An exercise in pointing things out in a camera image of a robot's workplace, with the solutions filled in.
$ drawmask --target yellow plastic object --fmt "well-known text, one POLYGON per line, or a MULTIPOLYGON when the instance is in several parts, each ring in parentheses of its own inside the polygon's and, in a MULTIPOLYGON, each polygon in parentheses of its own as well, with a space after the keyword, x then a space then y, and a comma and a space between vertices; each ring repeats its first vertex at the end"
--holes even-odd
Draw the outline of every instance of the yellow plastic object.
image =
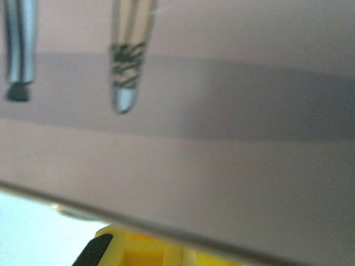
POLYGON ((106 234, 113 238, 97 266, 242 266, 116 226, 99 230, 95 238, 106 234))

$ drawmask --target black rubber grip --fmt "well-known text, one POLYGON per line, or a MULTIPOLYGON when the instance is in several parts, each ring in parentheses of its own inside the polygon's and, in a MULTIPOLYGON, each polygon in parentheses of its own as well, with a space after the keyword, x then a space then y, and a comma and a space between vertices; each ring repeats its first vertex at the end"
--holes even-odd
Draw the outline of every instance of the black rubber grip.
POLYGON ((73 266, 97 266, 112 238, 112 234, 103 234, 91 240, 76 259, 73 266))

